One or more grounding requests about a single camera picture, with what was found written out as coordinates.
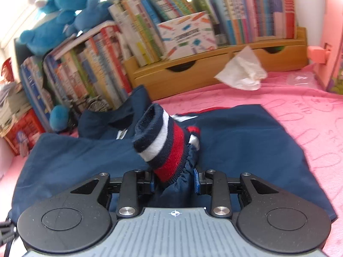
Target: white tissue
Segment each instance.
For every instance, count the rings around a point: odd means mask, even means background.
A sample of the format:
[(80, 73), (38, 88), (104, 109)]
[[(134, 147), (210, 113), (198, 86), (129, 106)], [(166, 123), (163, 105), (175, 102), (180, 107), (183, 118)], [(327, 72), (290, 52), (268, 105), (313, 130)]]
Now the white tissue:
[(246, 46), (214, 78), (236, 89), (254, 91), (261, 87), (260, 80), (267, 78), (267, 72), (253, 50)]

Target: red book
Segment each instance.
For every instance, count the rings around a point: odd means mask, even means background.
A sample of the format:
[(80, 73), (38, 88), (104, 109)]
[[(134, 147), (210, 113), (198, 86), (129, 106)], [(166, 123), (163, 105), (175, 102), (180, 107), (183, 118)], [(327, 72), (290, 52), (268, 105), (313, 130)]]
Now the red book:
[(105, 47), (110, 55), (110, 58), (116, 68), (115, 72), (117, 73), (117, 75), (120, 78), (121, 81), (121, 85), (124, 88), (124, 90), (130, 94), (132, 92), (132, 88), (130, 86), (130, 83), (126, 77), (126, 73), (123, 71), (123, 68), (121, 66), (120, 60), (118, 58), (121, 58), (121, 49), (120, 49), (120, 44), (119, 44), (119, 40), (116, 37), (116, 33), (114, 30), (114, 26), (108, 26), (105, 28), (102, 28), (100, 30), (104, 42), (105, 42)]

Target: box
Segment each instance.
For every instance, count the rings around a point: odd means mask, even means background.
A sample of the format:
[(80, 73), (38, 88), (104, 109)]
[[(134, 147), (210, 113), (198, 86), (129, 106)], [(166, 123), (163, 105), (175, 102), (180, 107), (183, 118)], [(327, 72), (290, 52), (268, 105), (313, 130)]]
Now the box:
[(217, 49), (212, 24), (206, 12), (193, 13), (160, 23), (157, 29), (169, 60)]

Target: navy blue fabric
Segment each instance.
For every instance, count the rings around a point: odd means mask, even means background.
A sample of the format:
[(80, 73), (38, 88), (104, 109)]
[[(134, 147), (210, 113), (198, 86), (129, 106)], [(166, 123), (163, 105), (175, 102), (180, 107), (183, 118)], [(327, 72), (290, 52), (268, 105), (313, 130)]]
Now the navy blue fabric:
[[(140, 99), (147, 101), (146, 97), (138, 96), (132, 99), (133, 104), (138, 104)], [(131, 134), (116, 140), (117, 133), (111, 130), (125, 127), (130, 133), (135, 124), (128, 125), (129, 121), (142, 116), (143, 113), (139, 114), (142, 108), (132, 105), (131, 110), (127, 111), (129, 116), (121, 113), (120, 109), (112, 112), (116, 117), (123, 117), (121, 121), (125, 126), (118, 122), (120, 119), (112, 119), (111, 115), (106, 116), (103, 126), (99, 118), (103, 116), (98, 113), (100, 115), (96, 124), (99, 135), (94, 121), (90, 121), (90, 138), (93, 140), (43, 134), (19, 176), (9, 217), (16, 223), (19, 215), (34, 202), (55, 195), (97, 173), (108, 172), (111, 177), (117, 177), (132, 169), (147, 169), (148, 165), (133, 149)], [(200, 128), (201, 148), (197, 165), (202, 169), (220, 170), (230, 177), (251, 172), (317, 204), (332, 220), (337, 217), (309, 171), (301, 148), (261, 106), (242, 105), (194, 115), (198, 117), (181, 122), (180, 125), (196, 125)], [(108, 121), (114, 121), (118, 126), (113, 127)], [(87, 123), (83, 126), (83, 130), (86, 130)], [(94, 140), (95, 136), (107, 140)], [(188, 159), (187, 163), (176, 183), (165, 190), (158, 188), (155, 196), (147, 203), (148, 206), (209, 206), (209, 196), (194, 195), (192, 161)], [(111, 211), (115, 210), (117, 198), (113, 196)], [(233, 207), (237, 211), (239, 207), (235, 202), (233, 200)]]
[[(333, 221), (337, 215), (309, 170), (303, 150), (261, 105), (240, 105), (201, 114), (179, 123), (200, 128), (197, 167), (238, 178), (250, 172), (323, 208)], [(239, 211), (232, 195), (234, 211)], [(210, 196), (193, 195), (191, 205), (209, 207)]]
[(127, 129), (124, 138), (134, 136), (134, 127), (151, 105), (146, 89), (138, 86), (117, 110), (109, 112), (84, 111), (78, 122), (80, 137), (109, 140), (116, 139), (119, 130)]

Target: bookshelf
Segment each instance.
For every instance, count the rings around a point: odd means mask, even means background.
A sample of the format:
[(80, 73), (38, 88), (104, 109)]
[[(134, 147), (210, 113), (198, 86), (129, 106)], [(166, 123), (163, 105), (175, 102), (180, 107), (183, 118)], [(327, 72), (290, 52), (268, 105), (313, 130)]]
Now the bookshelf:
[[(143, 84), (152, 100), (172, 96), (219, 83), (213, 78), (225, 64), (249, 45), (268, 72), (282, 72), (301, 69), (308, 64), (306, 29), (297, 28), (295, 39), (265, 40), (249, 44), (226, 46), (213, 51), (189, 57), (160, 61), (139, 67), (131, 57), (124, 62), (127, 75), (133, 87)], [(270, 53), (270, 48), (279, 47)]]

